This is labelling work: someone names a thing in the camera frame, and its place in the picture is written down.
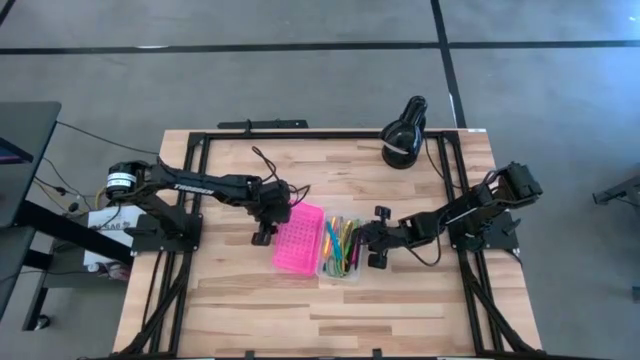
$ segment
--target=gray floor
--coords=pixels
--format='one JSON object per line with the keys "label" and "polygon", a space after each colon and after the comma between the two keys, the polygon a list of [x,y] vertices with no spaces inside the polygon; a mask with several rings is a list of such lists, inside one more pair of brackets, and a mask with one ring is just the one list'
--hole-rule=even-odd
{"label": "gray floor", "polygon": [[[450,41],[640,38],[637,1],[441,2]],[[436,39],[429,2],[419,0],[18,0],[0,28],[0,47]],[[640,49],[452,56],[469,127],[487,128],[498,164],[529,164],[545,190],[517,213],[545,349],[637,358],[640,305],[630,287],[640,282],[640,228],[627,205],[596,207],[590,194],[640,170]],[[0,56],[0,79],[1,101],[57,100],[61,121],[148,149],[166,128],[245,118],[379,127],[414,94],[427,97],[430,126],[454,126],[437,50]],[[65,128],[47,157],[85,193],[114,162],[145,159]],[[56,181],[46,165],[40,174]],[[106,355],[125,289],[54,291],[45,311],[55,325],[22,333],[35,279],[19,280],[0,357]]]}

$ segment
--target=desk lamp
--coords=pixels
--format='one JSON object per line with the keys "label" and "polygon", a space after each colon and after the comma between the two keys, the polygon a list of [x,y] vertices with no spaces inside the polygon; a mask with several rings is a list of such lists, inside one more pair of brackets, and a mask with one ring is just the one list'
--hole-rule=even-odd
{"label": "desk lamp", "polygon": [[387,165],[395,169],[408,169],[415,164],[427,122],[426,111],[427,101],[422,96],[414,96],[409,99],[400,118],[382,129],[382,159]]}

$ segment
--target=metal bracket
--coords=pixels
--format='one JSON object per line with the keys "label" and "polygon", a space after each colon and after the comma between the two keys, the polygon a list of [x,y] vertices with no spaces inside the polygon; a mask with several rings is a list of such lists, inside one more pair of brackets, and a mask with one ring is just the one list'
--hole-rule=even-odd
{"label": "metal bracket", "polygon": [[207,136],[207,133],[193,132],[189,133],[189,139],[187,140],[187,148],[192,148],[202,142]]}
{"label": "metal bracket", "polygon": [[150,215],[140,215],[138,224],[133,229],[125,229],[133,237],[131,243],[132,255],[145,251],[187,252],[200,247],[202,232],[202,215],[188,215],[188,230],[186,236],[176,238],[168,236],[162,230],[160,221]]}
{"label": "metal bracket", "polygon": [[460,145],[460,135],[457,131],[443,131],[442,137],[444,137],[445,140],[450,142],[452,145]]}
{"label": "metal bracket", "polygon": [[513,221],[511,213],[505,211],[496,216],[489,225],[482,238],[470,238],[466,235],[463,221],[449,224],[451,247],[454,249],[469,250],[472,252],[481,249],[518,249],[518,236],[515,228],[520,224],[520,219]]}
{"label": "metal bracket", "polygon": [[218,129],[238,129],[244,130],[245,135],[250,135],[252,129],[308,129],[309,124],[307,120],[262,120],[251,121],[247,119],[245,121],[235,122],[221,122],[218,124]]}

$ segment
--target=wooden tabletop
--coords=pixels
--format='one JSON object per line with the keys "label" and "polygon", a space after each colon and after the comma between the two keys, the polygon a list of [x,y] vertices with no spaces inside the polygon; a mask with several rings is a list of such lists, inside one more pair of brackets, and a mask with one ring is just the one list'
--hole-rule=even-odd
{"label": "wooden tabletop", "polygon": [[[165,133],[161,156],[169,165],[182,167],[188,133]],[[460,130],[460,139],[473,185],[495,167],[489,139],[486,132],[467,130]],[[277,165],[282,179],[298,187],[311,184],[305,201],[327,213],[373,219],[374,207],[384,205],[394,220],[447,202],[443,181],[424,149],[412,168],[394,170],[382,161],[379,140],[216,140],[207,173],[266,177],[269,172],[252,145]],[[428,145],[440,167],[435,141]],[[449,159],[457,179],[453,156]],[[169,203],[177,198],[175,191],[161,196]],[[389,252],[386,270],[363,266],[359,281],[345,284],[275,269],[273,247],[250,244],[257,223],[246,210],[203,197],[201,212],[204,228],[193,257],[179,356],[244,356],[246,350],[257,356],[370,356],[373,348],[387,356],[473,354],[458,260],[446,232],[436,267],[427,268],[408,251],[396,249]],[[416,251],[430,261],[436,245]],[[485,254],[498,308],[526,342],[539,348],[520,265],[502,251]],[[140,330],[155,259],[153,253],[135,259],[114,351]],[[156,287],[161,275],[162,265]],[[490,348],[481,306],[479,316]],[[166,319],[161,350],[167,349],[173,317]]]}

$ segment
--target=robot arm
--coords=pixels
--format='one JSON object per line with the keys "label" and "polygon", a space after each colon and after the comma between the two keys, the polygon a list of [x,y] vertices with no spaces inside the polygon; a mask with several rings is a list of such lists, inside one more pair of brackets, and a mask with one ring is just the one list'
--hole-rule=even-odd
{"label": "robot arm", "polygon": [[112,202],[140,207],[160,222],[165,237],[183,238],[190,232],[196,235],[191,229],[195,221],[191,215],[155,195],[164,189],[212,196],[223,204],[244,207],[260,223],[260,232],[252,239],[254,245],[269,245],[274,224],[288,222],[291,214],[290,186],[277,178],[265,183],[253,175],[202,175],[172,168],[160,159],[153,165],[132,161],[109,168],[106,195]]}
{"label": "robot arm", "polygon": [[511,163],[489,172],[484,180],[462,196],[433,212],[420,212],[398,220],[398,226],[389,228],[386,220],[391,210],[378,206],[372,221],[360,230],[360,237],[373,254],[369,266],[386,267],[389,249],[409,249],[430,244],[452,223],[464,228],[468,241],[480,244],[491,230],[493,221],[507,209],[517,209],[534,203],[542,195],[542,189],[525,165]]}

